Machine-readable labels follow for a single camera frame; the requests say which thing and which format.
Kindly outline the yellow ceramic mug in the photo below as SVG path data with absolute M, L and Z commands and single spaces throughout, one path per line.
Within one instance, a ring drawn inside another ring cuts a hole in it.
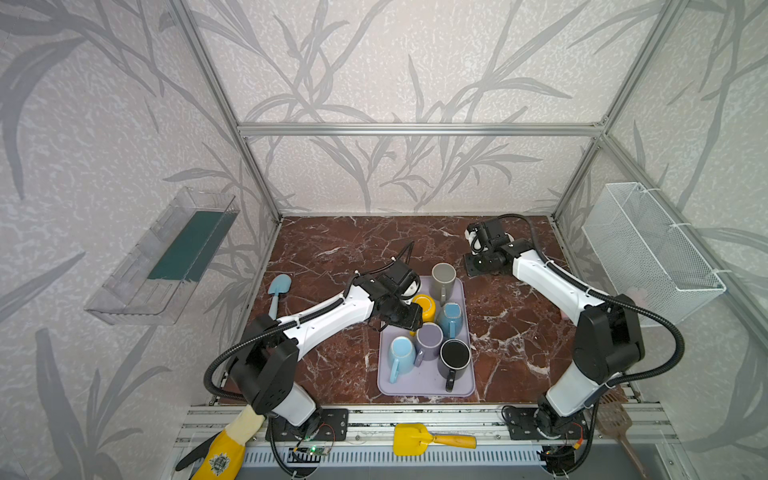
M 431 296 L 425 294 L 417 294 L 412 298 L 412 303 L 421 307 L 422 321 L 424 323 L 430 323 L 435 320 L 437 304 Z

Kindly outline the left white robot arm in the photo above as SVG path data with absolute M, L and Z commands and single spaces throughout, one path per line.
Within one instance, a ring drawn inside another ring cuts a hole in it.
M 313 431 L 321 408 L 295 382 L 300 360 L 337 333 L 373 318 L 384 327 L 416 331 L 422 307 L 412 301 L 421 277 L 404 261 L 354 273 L 344 290 L 297 314 L 273 319 L 261 315 L 244 340 L 219 354 L 207 367 L 205 389 L 220 398 L 244 401 L 258 415 L 280 417 Z

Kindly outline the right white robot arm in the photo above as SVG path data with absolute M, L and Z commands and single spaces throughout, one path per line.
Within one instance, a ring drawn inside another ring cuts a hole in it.
M 683 359 L 685 340 L 677 326 L 630 297 L 609 295 L 561 268 L 541 249 L 529 217 L 512 213 L 471 223 L 465 238 L 469 276 L 509 274 L 541 293 L 576 326 L 571 365 L 538 401 L 540 428 L 555 427 L 595 406 L 613 387 L 660 376 Z M 661 365 L 630 374 L 628 369 L 645 357 L 642 317 L 670 333 L 674 350 Z

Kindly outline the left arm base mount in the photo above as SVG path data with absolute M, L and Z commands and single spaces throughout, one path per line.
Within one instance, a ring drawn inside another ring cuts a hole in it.
M 344 441 L 349 426 L 350 411 L 345 408 L 319 408 L 301 426 L 270 414 L 269 428 L 278 442 L 298 440 Z

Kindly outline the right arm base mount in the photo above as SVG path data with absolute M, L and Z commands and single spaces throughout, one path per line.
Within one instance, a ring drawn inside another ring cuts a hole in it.
M 511 440 L 579 440 L 586 427 L 582 413 L 561 417 L 549 407 L 505 405 L 501 416 Z

